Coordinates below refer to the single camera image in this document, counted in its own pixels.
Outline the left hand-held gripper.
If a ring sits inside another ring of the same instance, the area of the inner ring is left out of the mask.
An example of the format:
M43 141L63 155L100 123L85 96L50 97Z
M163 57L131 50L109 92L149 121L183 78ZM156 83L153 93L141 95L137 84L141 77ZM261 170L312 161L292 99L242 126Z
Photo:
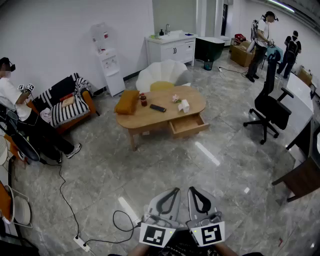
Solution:
M164 248L175 232L184 227L177 221L180 202L181 190L177 187L165 190L154 197L144 213L139 242Z

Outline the white tissue pack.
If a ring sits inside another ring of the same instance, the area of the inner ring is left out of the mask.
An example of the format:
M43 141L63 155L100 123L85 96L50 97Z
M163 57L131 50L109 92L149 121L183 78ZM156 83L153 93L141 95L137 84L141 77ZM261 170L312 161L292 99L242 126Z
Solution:
M185 114L190 111L190 105L186 99L181 100L181 102L178 104L178 111L183 111Z

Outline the person's left forearm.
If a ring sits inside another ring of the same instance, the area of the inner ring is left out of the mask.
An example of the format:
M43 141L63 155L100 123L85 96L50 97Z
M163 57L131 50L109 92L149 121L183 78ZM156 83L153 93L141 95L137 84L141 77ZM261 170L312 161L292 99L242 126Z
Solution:
M132 250L130 250L127 256L146 256L150 245L144 243L138 243Z

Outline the person's black printed shirt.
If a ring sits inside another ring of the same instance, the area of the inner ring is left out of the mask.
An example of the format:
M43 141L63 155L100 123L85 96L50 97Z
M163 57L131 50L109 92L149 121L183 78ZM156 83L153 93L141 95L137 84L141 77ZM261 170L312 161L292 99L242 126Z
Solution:
M213 245L198 247L187 230L176 231L164 248L152 247L147 256L220 256Z

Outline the orange pillow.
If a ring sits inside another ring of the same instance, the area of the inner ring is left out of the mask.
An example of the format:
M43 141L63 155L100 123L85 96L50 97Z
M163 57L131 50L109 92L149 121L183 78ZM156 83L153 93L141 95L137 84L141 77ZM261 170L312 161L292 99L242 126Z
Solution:
M140 96L139 90L124 90L114 112L120 115L133 115Z

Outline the black office chair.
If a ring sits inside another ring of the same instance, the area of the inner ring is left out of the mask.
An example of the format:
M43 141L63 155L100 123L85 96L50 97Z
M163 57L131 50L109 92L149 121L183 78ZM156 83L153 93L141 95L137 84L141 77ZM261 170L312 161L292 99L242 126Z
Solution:
M271 92L274 90L275 85L275 74L277 69L277 61L268 61L266 79L263 84L263 89L259 95L254 100L255 108L251 108L249 113L255 113L258 120L244 122L243 126L248 125L262 125L263 126L263 139L260 143L263 145L267 140L267 129L274 132L274 138L279 136L277 130L273 127L275 124L281 130L287 127L291 111L283 104L281 101L289 96L293 98L294 96L287 89L281 88L282 95L275 99L270 96Z

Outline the white flower-shaped chair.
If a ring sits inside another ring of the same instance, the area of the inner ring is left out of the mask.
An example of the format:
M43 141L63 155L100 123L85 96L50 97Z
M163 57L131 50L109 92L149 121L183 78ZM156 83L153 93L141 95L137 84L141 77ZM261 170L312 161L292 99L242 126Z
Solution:
M193 76L184 63L175 60L154 62L142 70L136 81L141 93L163 91L175 86L190 86Z

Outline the white water dispenser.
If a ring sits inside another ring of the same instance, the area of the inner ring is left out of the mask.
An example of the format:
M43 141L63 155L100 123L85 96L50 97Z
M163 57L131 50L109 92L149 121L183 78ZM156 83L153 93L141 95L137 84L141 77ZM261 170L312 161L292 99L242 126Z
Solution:
M120 63L115 48L107 48L98 54L99 63L107 84L109 94L114 97L122 93L126 87L121 75Z

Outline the white desk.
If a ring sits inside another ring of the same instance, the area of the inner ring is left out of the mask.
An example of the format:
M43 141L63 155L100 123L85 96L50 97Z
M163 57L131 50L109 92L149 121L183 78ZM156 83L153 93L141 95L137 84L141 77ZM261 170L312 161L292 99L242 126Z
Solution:
M286 149L290 151L296 139L299 142L304 141L310 134L314 106L310 87L295 74L290 74L284 88L293 95L293 98L285 96L281 101L291 111L286 130L292 132L295 137L292 136L292 141L286 145Z

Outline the pink cloth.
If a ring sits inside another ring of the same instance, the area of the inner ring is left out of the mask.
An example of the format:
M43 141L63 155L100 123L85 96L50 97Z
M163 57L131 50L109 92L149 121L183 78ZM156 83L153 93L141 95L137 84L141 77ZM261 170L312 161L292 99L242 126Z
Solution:
M46 122L51 123L52 121L52 111L48 107L40 112L40 117Z

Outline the black ironing board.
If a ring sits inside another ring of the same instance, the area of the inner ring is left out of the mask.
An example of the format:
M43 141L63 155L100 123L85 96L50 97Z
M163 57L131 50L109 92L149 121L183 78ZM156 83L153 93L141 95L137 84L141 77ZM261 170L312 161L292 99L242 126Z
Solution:
M0 129L11 137L23 158L27 157L32 161L39 162L41 160L40 155L27 140L27 136L18 129L18 122L17 112L0 103Z

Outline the white sink cabinet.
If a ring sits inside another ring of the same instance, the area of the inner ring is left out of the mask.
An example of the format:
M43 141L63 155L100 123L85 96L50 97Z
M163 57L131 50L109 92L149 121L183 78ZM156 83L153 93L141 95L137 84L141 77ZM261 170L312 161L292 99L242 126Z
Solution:
M172 31L171 33L155 38L155 35L145 37L147 63L148 65L165 60L178 61L183 64L195 62L195 44L197 34L188 34L182 30Z

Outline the large cardboard box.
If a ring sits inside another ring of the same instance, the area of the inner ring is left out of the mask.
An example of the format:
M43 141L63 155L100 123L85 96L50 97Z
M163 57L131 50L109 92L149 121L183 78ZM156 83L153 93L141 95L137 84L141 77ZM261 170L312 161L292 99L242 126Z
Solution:
M250 41L243 41L239 45L231 45L231 55L230 59L236 62L242 67L249 67L253 57L256 53L256 48L254 47L252 51L247 52L248 47L250 46Z

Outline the dark green bin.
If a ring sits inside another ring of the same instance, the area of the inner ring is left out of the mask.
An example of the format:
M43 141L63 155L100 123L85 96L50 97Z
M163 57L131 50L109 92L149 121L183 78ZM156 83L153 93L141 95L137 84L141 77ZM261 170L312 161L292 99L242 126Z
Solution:
M225 42L220 38L197 37L194 58L203 62L214 62L221 56L224 46Z

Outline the clear water jug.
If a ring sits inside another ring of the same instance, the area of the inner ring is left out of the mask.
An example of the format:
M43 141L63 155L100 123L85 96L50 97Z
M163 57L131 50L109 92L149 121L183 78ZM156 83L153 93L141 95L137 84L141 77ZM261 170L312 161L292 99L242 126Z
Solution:
M98 54L101 54L111 47L108 27L105 22L92 25L90 28L90 34Z

